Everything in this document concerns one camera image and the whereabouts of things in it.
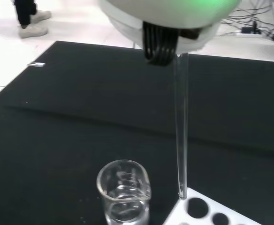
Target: robotic arm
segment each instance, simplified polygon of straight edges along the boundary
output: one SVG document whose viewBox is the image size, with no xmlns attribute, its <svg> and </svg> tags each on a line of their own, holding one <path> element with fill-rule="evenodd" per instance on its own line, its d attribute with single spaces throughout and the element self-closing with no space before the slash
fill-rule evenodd
<svg viewBox="0 0 274 225">
<path fill-rule="evenodd" d="M 99 0 L 111 23 L 142 47 L 148 62 L 166 66 L 175 54 L 199 50 L 241 0 Z"/>
</svg>

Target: black table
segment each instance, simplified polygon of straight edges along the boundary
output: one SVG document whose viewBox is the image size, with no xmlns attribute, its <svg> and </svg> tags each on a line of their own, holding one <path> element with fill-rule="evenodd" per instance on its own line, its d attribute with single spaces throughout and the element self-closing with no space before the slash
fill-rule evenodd
<svg viewBox="0 0 274 225">
<path fill-rule="evenodd" d="M 176 203 L 172 66 L 56 42 L 0 93 L 0 225 L 105 224 L 96 176 L 142 164 L 151 222 Z M 274 225 L 274 62 L 190 55 L 188 184 Z"/>
</svg>

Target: white sneaker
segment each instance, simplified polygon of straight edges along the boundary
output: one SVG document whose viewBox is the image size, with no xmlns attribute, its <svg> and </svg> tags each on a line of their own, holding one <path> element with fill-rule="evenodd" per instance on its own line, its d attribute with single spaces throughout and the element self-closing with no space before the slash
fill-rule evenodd
<svg viewBox="0 0 274 225">
<path fill-rule="evenodd" d="M 25 29 L 19 26 L 18 34 L 21 38 L 40 37 L 47 34 L 47 28 L 38 24 L 30 24 Z"/>
<path fill-rule="evenodd" d="M 35 15 L 30 16 L 30 22 L 31 23 L 38 23 L 41 20 L 47 20 L 52 17 L 51 11 L 41 11 L 38 10 Z"/>
</svg>

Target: glass beaker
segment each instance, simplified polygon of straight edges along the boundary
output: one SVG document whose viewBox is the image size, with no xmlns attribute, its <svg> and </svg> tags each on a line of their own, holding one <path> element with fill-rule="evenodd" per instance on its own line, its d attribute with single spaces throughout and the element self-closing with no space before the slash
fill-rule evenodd
<svg viewBox="0 0 274 225">
<path fill-rule="evenodd" d="M 151 187 L 146 170 L 130 160 L 107 164 L 98 174 L 101 194 L 109 225 L 147 225 Z"/>
</svg>

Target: white robot head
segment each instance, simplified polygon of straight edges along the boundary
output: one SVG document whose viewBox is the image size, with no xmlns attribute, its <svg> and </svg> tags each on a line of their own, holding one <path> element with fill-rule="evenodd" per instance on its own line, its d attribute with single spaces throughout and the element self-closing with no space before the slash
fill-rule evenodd
<svg viewBox="0 0 274 225">
<path fill-rule="evenodd" d="M 240 0 L 99 0 L 124 36 L 143 47 L 144 22 L 180 29 L 176 53 L 201 49 Z"/>
</svg>

